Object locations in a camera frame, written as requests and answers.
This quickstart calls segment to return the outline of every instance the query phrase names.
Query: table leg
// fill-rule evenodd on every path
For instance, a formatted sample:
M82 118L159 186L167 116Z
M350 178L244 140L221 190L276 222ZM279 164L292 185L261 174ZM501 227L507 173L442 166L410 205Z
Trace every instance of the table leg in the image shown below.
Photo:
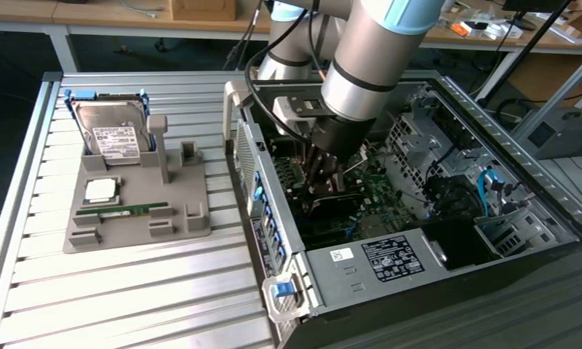
M69 32L65 26L53 27L45 30L54 46L56 56L58 56L60 66L65 73L80 71L76 52L70 44Z
M505 74L506 70L510 68L513 62L515 61L517 56L522 52L522 49L518 49L517 51L509 52L502 59L502 62L498 65L498 68L494 70L494 73L490 75L487 79L487 83L483 86L483 89L478 93L474 100L479 100L481 98L485 98L487 96L487 93L490 92L491 88L495 86L495 83L501 79L502 75Z

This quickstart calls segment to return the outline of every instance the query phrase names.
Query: robotic arm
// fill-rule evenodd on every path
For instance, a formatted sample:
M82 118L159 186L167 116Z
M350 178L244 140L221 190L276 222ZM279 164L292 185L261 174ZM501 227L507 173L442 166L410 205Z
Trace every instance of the robotic arm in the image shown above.
M314 8L312 0L283 2L287 4L276 2L271 16L271 40L291 26L300 7ZM332 61L322 97L335 115L316 119L312 143L320 151L346 161L360 148L411 55L438 20L444 0L315 2L322 15L314 21L314 42L318 55ZM259 79L307 78L311 51L306 22L268 53Z

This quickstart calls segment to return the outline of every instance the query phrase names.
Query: metal panel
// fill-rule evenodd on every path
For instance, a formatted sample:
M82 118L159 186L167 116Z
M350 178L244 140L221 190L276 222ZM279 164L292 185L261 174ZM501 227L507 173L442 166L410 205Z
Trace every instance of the metal panel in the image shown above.
M135 93L144 88L152 112L168 114L167 146L197 141L213 232L205 238L62 254L81 136L58 102L30 170L20 243L10 246L10 268L0 279L6 286L4 348L272 347L221 147L221 91L232 79L239 74L65 76L62 89Z

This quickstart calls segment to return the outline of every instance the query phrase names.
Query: white label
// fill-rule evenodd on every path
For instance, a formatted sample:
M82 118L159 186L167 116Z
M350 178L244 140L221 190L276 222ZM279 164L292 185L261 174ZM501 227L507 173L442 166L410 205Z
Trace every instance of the white label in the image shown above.
M133 127L94 127L98 150L107 159L127 159L140 156Z
M330 251L330 255L332 256L332 260L335 262L354 258L354 254L350 248L336 249L335 251Z

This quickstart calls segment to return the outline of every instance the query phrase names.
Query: sticker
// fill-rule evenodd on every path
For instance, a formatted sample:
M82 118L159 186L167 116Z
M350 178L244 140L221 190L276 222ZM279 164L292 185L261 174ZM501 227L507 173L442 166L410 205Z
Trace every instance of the sticker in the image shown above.
M392 281L424 271L403 235L362 244L362 248L380 282Z
M105 159L127 159L140 156L133 127L94 127L98 151Z
M351 258L354 258L354 254L350 248L330 251L330 255L332 256L332 260L335 262L339 262L342 260L350 260Z

